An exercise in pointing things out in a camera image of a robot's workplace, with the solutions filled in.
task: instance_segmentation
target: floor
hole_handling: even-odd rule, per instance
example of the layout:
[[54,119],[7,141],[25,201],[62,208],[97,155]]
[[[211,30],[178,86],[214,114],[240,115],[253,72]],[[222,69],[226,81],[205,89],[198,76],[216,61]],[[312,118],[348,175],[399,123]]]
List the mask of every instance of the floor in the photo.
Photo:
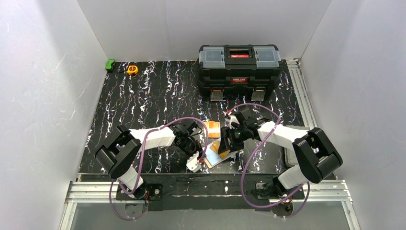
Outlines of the floor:
[[[124,72],[130,64],[138,66],[136,75]],[[220,121],[224,125],[225,113],[234,105],[246,102],[245,97],[231,95],[221,102],[202,99],[196,88],[197,67],[194,61],[116,63],[114,71],[106,75],[79,173],[106,173],[94,158],[94,148],[117,125],[152,128],[184,116]],[[286,63],[282,66],[279,86],[260,104],[279,114],[284,125],[304,126]],[[262,109],[255,112],[272,118]],[[204,168],[200,173],[241,173],[242,165],[258,142],[245,144],[246,148],[236,157],[212,169]],[[188,173],[186,160],[187,156],[175,147],[151,149],[145,156],[143,173]],[[267,143],[247,167],[249,173],[279,174],[286,168],[283,148]]]
[[[114,204],[122,215],[138,215],[141,207]],[[78,204],[73,230],[350,230],[340,202],[310,202],[299,215],[283,220],[254,210],[167,210],[147,212],[136,222],[123,221],[109,204]]]

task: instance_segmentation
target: toolbox lid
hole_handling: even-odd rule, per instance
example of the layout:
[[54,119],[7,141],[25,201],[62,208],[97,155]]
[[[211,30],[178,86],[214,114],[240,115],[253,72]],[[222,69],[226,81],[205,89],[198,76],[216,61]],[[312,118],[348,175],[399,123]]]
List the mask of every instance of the toolbox lid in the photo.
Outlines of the toolbox lid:
[[203,68],[225,68],[224,47],[205,46],[199,53],[199,62],[203,62]]
[[254,46],[255,58],[258,68],[276,68],[279,67],[279,51],[273,46]]

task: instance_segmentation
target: white wall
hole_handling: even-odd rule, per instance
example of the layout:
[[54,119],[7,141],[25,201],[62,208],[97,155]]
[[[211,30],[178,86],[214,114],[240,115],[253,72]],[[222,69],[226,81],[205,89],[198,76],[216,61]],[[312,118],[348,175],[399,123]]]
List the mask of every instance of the white wall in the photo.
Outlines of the white wall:
[[333,0],[302,58],[362,229],[404,229],[406,2]]
[[57,229],[107,57],[75,0],[0,0],[0,229]]
[[302,56],[331,0],[78,0],[107,57],[196,60],[201,45],[275,44]]

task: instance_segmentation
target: red label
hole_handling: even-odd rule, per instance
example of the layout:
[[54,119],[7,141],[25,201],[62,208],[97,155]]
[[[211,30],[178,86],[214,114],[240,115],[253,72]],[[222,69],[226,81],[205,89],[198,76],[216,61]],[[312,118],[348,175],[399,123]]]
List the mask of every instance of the red label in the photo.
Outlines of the red label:
[[232,54],[231,58],[249,58],[248,54]]
[[247,82],[248,78],[232,78],[231,82]]

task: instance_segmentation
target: black toolbox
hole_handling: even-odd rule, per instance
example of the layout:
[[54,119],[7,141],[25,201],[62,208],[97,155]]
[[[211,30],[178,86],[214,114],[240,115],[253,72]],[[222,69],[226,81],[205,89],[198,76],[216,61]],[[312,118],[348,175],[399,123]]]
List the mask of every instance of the black toolbox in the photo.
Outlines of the black toolbox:
[[263,101],[280,82],[282,62],[275,45],[204,45],[198,63],[199,92],[211,101],[231,94]]

